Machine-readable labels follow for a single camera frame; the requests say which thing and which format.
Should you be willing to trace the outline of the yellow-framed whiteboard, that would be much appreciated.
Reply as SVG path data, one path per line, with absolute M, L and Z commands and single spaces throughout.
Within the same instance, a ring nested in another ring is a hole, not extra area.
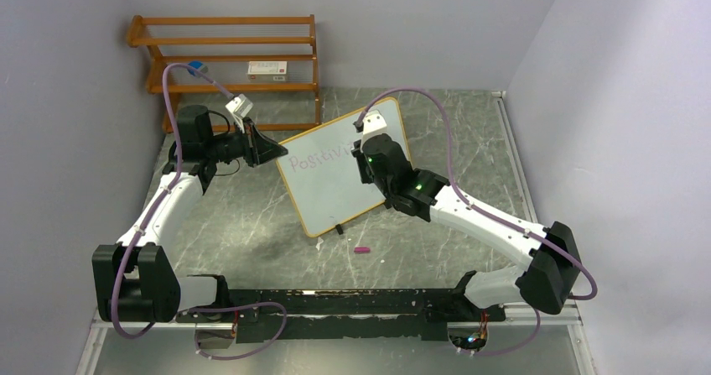
M 361 138 L 354 122 L 363 108 L 283 140 L 288 154 L 276 161 L 280 175 L 308 237 L 381 205 L 385 198 L 373 184 L 363 184 L 353 143 Z

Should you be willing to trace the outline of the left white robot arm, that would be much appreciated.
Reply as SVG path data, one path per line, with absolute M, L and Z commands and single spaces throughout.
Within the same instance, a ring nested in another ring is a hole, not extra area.
M 191 105 L 177 112 L 178 137 L 171 145 L 159 187 L 131 228 L 115 243 L 100 245 L 91 263 L 100 317 L 106 322 L 170 322 L 198 308 L 209 320 L 225 319 L 232 297 L 221 275 L 178 277 L 165 248 L 202 198 L 220 163 L 255 167 L 287 155 L 260 133 L 248 114 L 253 105 L 226 105 L 233 131 L 214 133 L 210 110 Z

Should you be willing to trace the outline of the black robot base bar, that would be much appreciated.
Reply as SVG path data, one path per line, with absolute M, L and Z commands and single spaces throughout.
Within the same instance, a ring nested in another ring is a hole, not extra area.
M 502 322 L 503 308 L 479 309 L 455 289 L 233 289 L 239 343 L 341 338 L 417 337 L 447 341 L 449 325 Z

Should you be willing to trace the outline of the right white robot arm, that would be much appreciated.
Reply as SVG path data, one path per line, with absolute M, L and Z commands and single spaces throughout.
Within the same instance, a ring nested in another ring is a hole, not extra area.
M 452 298 L 454 313 L 474 319 L 494 305 L 523 302 L 559 314 L 581 270 L 572 229 L 525 221 L 457 191 L 442 175 L 415 169 L 387 134 L 357 140 L 351 150 L 361 181 L 383 194 L 386 206 L 463 232 L 508 258 L 509 268 L 466 274 Z

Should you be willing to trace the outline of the blue whiteboard eraser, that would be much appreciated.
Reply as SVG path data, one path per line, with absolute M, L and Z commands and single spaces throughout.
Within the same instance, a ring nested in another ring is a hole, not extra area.
M 188 72 L 191 76 L 197 76 L 198 72 L 200 74 L 207 74 L 209 71 L 208 66 L 198 60 L 190 61 L 188 63 L 188 66 L 189 66 Z

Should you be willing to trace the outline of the orange wooden shelf rack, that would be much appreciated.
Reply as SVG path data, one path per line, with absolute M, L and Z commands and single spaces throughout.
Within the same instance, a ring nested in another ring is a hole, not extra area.
M 306 122 L 267 123 L 262 130 L 306 130 L 323 122 L 317 24 L 313 14 L 278 17 L 132 17 L 127 45 L 148 52 L 148 93 L 178 107 L 184 95 L 216 93 L 215 86 L 180 65 L 198 60 L 233 93 L 310 93 L 314 116 Z M 285 82 L 250 82 L 250 61 L 287 61 Z

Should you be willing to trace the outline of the white red box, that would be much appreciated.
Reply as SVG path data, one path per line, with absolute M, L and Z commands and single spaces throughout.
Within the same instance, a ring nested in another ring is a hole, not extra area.
M 250 61 L 247 79 L 250 82 L 285 82 L 288 77 L 287 61 Z

